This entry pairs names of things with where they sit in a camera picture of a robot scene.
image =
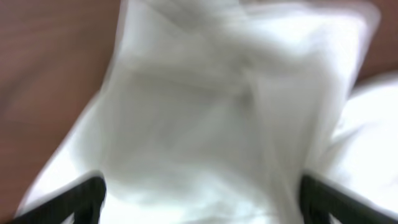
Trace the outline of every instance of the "white tissue paper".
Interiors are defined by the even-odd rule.
[[[21,204],[100,170],[101,223],[302,223],[378,13],[368,3],[124,1],[103,88]]]

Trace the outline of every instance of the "white bag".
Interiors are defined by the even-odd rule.
[[[327,147],[377,11],[234,0],[121,10],[103,89],[22,204],[97,169],[101,223],[301,223],[299,178]]]

